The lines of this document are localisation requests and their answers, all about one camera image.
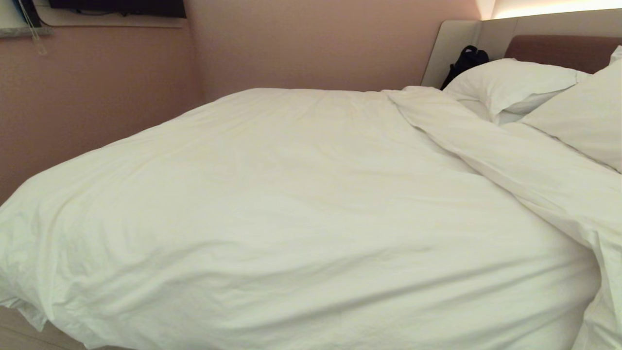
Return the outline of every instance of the brown headboard cushion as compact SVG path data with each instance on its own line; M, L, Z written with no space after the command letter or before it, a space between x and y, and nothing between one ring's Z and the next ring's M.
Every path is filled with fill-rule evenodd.
M517 35L505 57L596 73L609 65L618 45L622 45L620 37Z

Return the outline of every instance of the duvet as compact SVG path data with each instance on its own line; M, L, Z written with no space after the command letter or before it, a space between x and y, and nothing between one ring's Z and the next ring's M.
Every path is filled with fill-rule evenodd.
M249 90L28 180L0 305L88 348L578 349L619 326L607 171L429 88Z

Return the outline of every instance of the wall-mounted tv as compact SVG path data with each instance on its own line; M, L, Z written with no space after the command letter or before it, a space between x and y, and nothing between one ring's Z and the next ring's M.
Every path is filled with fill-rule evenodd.
M55 9L186 18L183 0L50 0Z

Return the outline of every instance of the black backpack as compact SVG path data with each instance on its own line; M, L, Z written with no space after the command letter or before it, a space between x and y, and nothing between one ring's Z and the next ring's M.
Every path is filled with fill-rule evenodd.
M441 90L444 90L462 72L488 62L490 62L490 59L486 51L478 50L477 47L472 45L465 47L456 63L450 66L449 75L447 75Z

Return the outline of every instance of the white headboard panel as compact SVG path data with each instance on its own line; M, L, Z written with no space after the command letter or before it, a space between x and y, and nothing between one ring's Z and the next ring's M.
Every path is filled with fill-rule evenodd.
M476 35L476 40L469 35ZM423 86L440 88L460 51L475 44L491 59L500 59L516 35L580 35L622 37L622 9L566 12L490 21L447 21L425 71Z

